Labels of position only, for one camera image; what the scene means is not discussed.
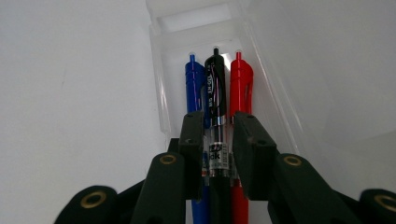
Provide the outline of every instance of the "white background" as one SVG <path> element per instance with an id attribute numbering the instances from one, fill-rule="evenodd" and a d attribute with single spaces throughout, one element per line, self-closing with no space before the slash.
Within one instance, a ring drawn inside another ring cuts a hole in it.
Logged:
<path id="1" fill-rule="evenodd" d="M 0 1 L 0 223 L 52 223 L 166 150 L 144 0 Z"/>

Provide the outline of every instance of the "pen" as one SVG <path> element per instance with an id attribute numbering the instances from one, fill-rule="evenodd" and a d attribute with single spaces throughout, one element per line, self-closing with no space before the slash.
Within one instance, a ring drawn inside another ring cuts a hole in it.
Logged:
<path id="1" fill-rule="evenodd" d="M 251 114 L 251 94 L 253 88 L 253 69 L 242 60 L 242 52 L 236 52 L 236 59 L 231 63 L 230 77 L 230 117 L 233 130 L 233 115 L 236 111 Z M 244 197 L 241 181 L 232 162 L 232 214 L 233 224 L 248 224 L 248 199 Z"/>
<path id="2" fill-rule="evenodd" d="M 229 153 L 227 148 L 227 102 L 224 58 L 219 48 L 205 61 L 209 135 L 210 223 L 231 224 Z"/>
<path id="3" fill-rule="evenodd" d="M 186 63 L 187 111 L 201 111 L 205 104 L 206 76 L 205 68 L 195 61 L 194 53 L 190 53 L 190 61 Z M 200 201 L 191 200 L 192 219 L 194 224 L 209 223 L 209 179 L 207 152 L 203 152 L 203 195 Z"/>

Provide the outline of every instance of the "clear plastic container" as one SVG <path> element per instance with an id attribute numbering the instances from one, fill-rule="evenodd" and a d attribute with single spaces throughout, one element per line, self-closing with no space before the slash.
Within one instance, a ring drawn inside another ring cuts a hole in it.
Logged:
<path id="1" fill-rule="evenodd" d="M 280 152 L 359 199 L 396 191 L 396 14 L 391 1 L 148 0 L 162 131 L 186 113 L 184 64 L 213 46 L 254 70 L 253 114 Z"/>
<path id="2" fill-rule="evenodd" d="M 167 140 L 179 137 L 182 118 L 187 113 L 184 65 L 189 53 L 194 52 L 197 62 L 204 64 L 213 54 L 213 47 L 219 46 L 228 69 L 235 52 L 243 51 L 244 60 L 254 70 L 253 114 L 275 139 L 285 138 L 279 144 L 290 151 L 292 145 L 276 109 L 244 9 L 235 1 L 224 0 L 148 0 L 147 4 L 152 20 L 150 36 L 161 128 Z"/>

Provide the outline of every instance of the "brass screw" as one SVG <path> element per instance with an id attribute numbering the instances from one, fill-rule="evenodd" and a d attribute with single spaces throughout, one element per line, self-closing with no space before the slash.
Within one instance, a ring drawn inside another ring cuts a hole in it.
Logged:
<path id="1" fill-rule="evenodd" d="M 292 165 L 292 166 L 300 166 L 301 164 L 303 164 L 303 162 L 300 159 L 294 156 L 287 156 L 283 158 L 283 161 L 288 165 Z"/>
<path id="2" fill-rule="evenodd" d="M 94 202 L 90 202 L 90 199 L 96 196 L 99 196 L 99 200 L 94 200 Z M 95 192 L 85 195 L 85 197 L 82 198 L 80 204 L 81 207 L 83 208 L 94 208 L 100 205 L 101 203 L 103 203 L 105 200 L 106 200 L 106 194 L 101 190 L 97 190 Z"/>
<path id="3" fill-rule="evenodd" d="M 396 199 L 394 199 L 394 198 L 392 198 L 392 197 L 390 197 L 388 195 L 385 195 L 385 194 L 378 194 L 378 195 L 374 196 L 374 200 L 377 203 L 379 203 L 381 206 L 383 206 L 386 209 L 388 209 L 389 211 L 396 212 L 396 206 L 389 205 L 389 204 L 385 203 L 385 201 L 391 201 L 391 202 L 396 203 Z"/>
<path id="4" fill-rule="evenodd" d="M 173 155 L 164 155 L 160 157 L 160 162 L 165 165 L 169 165 L 176 162 L 176 156 Z"/>

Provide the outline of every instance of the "red pen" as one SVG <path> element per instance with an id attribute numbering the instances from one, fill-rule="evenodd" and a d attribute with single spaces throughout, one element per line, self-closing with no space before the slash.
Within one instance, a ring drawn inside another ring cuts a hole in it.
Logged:
<path id="1" fill-rule="evenodd" d="M 251 114 L 253 69 L 247 62 L 242 60 L 242 52 L 240 50 L 236 52 L 236 59 L 231 63 L 230 82 L 230 117 L 231 126 L 233 127 L 233 115 L 236 111 Z M 232 166 L 231 194 L 233 224 L 248 224 L 248 199 L 244 196 L 241 181 L 233 162 L 233 156 Z"/>

